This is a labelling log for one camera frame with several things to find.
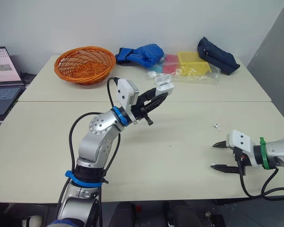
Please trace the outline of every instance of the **gray wall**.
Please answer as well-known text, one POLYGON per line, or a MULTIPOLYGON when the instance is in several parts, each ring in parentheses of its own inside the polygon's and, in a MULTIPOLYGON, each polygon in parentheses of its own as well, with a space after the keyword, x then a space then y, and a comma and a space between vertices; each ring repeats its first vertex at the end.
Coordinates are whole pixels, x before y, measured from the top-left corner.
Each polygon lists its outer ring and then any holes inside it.
POLYGON ((247 68, 284 116, 284 8, 247 68))

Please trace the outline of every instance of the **white wall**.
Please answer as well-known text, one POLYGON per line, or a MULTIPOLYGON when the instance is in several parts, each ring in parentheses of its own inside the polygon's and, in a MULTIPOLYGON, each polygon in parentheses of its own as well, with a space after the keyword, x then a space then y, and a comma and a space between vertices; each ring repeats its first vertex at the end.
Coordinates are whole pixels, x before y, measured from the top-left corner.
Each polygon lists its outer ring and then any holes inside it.
POLYGON ((0 45, 37 73, 53 54, 156 43, 194 50, 206 36, 247 65, 284 0, 0 0, 0 45))

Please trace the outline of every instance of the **blue ring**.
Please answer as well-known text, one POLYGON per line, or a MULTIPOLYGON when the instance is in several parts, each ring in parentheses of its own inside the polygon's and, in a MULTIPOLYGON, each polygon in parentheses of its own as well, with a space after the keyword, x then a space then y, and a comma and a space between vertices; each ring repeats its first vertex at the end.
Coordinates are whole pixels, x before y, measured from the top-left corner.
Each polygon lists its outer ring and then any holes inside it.
POLYGON ((86 183, 83 182, 81 180, 78 180, 74 174, 72 174, 71 170, 67 170, 65 173, 66 177, 69 177, 74 183, 76 183, 77 185, 80 185, 81 187, 86 187, 86 188, 98 188, 102 186, 102 183, 86 183))
POLYGON ((125 117, 123 117, 123 115, 121 114, 120 110, 118 109, 118 107, 114 106, 113 107, 114 112, 117 114, 117 116, 119 117, 120 121, 122 122, 122 124, 124 126, 128 126, 128 121, 125 117))

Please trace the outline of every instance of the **navy blue pouch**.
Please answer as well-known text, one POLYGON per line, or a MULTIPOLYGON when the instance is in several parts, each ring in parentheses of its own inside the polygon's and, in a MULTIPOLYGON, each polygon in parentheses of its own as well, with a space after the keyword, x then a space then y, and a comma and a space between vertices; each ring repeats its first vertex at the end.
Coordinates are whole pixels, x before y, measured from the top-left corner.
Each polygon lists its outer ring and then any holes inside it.
POLYGON ((221 50, 205 37, 198 44, 198 52, 200 58, 220 68, 221 72, 227 75, 230 75, 240 67, 231 53, 221 50))

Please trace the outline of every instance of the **small white object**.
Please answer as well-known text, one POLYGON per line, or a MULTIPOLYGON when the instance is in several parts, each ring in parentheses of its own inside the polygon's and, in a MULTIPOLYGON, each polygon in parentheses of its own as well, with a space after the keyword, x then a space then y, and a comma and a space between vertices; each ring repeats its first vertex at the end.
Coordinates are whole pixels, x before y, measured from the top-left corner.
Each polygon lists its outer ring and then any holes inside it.
POLYGON ((220 127, 219 127, 219 124, 215 124, 214 127, 215 127, 216 129, 218 129, 219 131, 221 131, 221 129, 220 129, 220 127))
POLYGON ((157 77, 156 71, 148 71, 148 72, 147 72, 147 75, 148 75, 148 77, 151 78, 151 79, 154 79, 154 78, 157 77))
POLYGON ((156 86, 161 86, 171 82, 172 76, 170 74, 164 74, 163 76, 156 77, 154 82, 156 86))
POLYGON ((156 89, 156 96, 161 95, 161 94, 166 93, 166 92, 170 95, 172 90, 174 89, 174 87, 175 86, 172 83, 159 86, 156 89))
POLYGON ((172 90, 174 89, 174 85, 171 83, 172 76, 170 74, 165 74, 160 77, 156 77, 154 82, 157 86, 156 89, 156 96, 161 95, 163 93, 171 94, 172 90))

